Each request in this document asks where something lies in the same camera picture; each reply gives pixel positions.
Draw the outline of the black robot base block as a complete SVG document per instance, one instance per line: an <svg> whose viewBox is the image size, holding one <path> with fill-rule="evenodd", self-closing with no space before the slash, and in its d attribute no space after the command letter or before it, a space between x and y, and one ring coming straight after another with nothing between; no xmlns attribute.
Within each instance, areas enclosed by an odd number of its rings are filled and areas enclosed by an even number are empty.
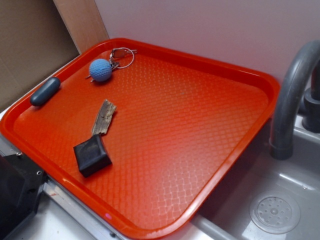
<svg viewBox="0 0 320 240"><path fill-rule="evenodd" d="M8 239L38 211L45 171L23 153L0 157L0 238Z"/></svg>

